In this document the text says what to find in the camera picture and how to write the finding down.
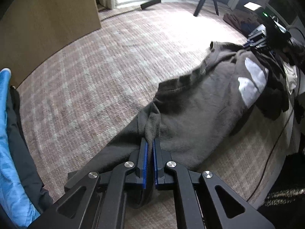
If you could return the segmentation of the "black power adapter brick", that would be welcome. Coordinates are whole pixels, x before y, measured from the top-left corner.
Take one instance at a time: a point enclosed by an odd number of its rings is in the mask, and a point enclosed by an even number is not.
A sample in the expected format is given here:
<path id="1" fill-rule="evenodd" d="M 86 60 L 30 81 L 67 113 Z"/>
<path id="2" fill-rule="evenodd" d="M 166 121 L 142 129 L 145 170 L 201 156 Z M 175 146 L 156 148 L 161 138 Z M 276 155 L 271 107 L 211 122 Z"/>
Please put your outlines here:
<path id="1" fill-rule="evenodd" d="M 141 10 L 145 10 L 148 7 L 151 7 L 151 6 L 159 4 L 159 3 L 161 3 L 161 0 L 149 0 L 149 1 L 145 2 L 145 3 L 142 3 L 140 5 L 140 8 L 141 8 Z"/>

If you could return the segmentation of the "light wooden board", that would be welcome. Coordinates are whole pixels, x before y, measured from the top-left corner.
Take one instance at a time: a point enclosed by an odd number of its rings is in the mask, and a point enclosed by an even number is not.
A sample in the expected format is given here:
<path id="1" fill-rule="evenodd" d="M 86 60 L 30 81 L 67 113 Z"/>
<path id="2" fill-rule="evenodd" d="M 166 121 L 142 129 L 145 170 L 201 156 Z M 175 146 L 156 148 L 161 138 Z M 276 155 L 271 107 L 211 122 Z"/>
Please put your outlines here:
<path id="1" fill-rule="evenodd" d="M 96 0 L 14 0 L 1 19 L 1 68 L 19 86 L 50 56 L 100 27 Z"/>

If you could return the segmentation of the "pile of mixed clothes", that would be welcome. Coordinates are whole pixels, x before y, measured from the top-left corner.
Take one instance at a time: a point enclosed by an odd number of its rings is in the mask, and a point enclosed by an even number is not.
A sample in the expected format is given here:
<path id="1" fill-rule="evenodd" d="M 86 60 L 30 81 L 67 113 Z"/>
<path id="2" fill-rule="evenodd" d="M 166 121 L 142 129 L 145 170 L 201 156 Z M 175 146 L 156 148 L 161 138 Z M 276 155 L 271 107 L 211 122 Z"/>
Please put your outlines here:
<path id="1" fill-rule="evenodd" d="M 223 16 L 223 21 L 239 31 L 244 36 L 248 36 L 262 24 L 262 20 L 253 12 L 247 12 L 238 9 L 235 9 L 230 14 L 226 13 Z"/>

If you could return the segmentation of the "plaid woven table mat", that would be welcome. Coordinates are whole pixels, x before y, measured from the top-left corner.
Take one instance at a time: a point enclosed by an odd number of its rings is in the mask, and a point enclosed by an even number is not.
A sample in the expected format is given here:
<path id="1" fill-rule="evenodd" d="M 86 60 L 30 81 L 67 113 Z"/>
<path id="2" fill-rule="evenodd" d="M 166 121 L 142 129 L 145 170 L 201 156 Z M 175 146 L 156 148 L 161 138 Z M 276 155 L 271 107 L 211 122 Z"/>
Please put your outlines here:
<path id="1" fill-rule="evenodd" d="M 198 17 L 192 3 L 165 3 L 117 15 L 42 63 L 17 88 L 24 136 L 53 201 L 64 194 L 68 173 L 81 169 L 152 101 L 160 82 L 199 66 L 211 41 L 243 44 L 222 17 L 231 12 L 207 2 Z M 292 105 L 275 120 L 254 107 L 246 124 L 201 165 L 245 200 Z M 128 208 L 125 228 L 177 228 L 170 192 L 156 193 L 140 209 Z"/>

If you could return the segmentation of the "dark grey daisy t-shirt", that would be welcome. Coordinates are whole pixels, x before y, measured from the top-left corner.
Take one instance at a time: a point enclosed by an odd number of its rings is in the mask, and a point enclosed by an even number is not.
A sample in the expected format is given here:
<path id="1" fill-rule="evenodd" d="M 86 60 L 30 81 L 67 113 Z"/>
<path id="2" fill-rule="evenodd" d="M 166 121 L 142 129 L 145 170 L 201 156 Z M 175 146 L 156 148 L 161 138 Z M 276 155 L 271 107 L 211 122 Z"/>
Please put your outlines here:
<path id="1" fill-rule="evenodd" d="M 288 110 L 283 61 L 277 53 L 212 42 L 190 73 L 161 82 L 149 104 L 84 167 L 69 177 L 70 189 L 90 171 L 104 173 L 126 161 L 141 140 L 148 144 L 144 175 L 153 180 L 153 140 L 177 162 L 196 170 L 252 106 L 270 119 Z"/>

